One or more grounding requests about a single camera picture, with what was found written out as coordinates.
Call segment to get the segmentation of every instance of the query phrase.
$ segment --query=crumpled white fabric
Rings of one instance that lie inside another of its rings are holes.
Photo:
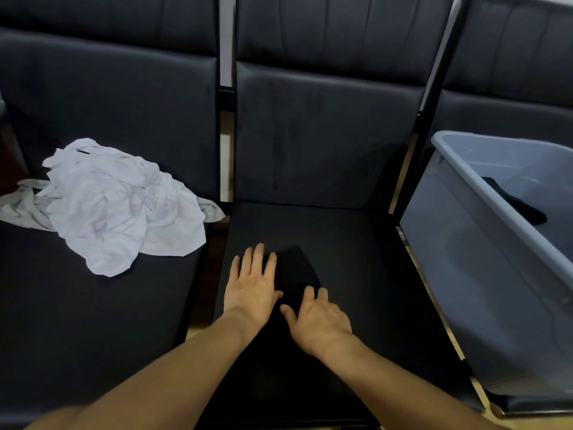
[[[156,163],[92,139],[56,150],[43,164],[52,169],[49,183],[21,181],[0,198],[0,219],[53,229],[95,274],[120,274],[139,252],[185,256],[206,242],[204,220],[224,217]],[[34,195],[33,188],[43,189]]]

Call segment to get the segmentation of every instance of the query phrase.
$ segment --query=gray plastic bin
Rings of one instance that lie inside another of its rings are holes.
[[[477,379],[573,398],[573,150],[441,131],[401,221]],[[531,225],[482,177],[541,210]]]

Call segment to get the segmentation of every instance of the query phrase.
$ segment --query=black leather backrest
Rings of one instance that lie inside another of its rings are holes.
[[[217,0],[0,0],[0,24],[217,55]]]
[[[469,0],[430,136],[441,129],[573,145],[573,7]]]
[[[217,0],[0,0],[0,90],[32,175],[91,137],[218,200],[216,11]]]
[[[453,0],[237,0],[235,199],[390,201]]]

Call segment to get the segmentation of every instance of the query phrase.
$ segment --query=clothing pile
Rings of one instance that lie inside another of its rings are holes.
[[[50,180],[20,181],[0,197],[0,220],[58,232],[95,274],[120,274],[139,252],[185,256],[205,244],[203,223],[224,217],[156,163],[92,139],[57,149],[43,164]]]

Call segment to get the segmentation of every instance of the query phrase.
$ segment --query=person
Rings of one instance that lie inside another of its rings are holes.
[[[51,412],[30,430],[191,429],[231,365],[267,323],[283,296],[274,286],[276,254],[263,271],[264,246],[231,265],[223,315],[89,406]],[[346,314],[307,287],[298,317],[280,307],[295,342],[322,361],[366,404],[386,430],[492,430],[491,423],[446,393],[374,353],[352,334]]]

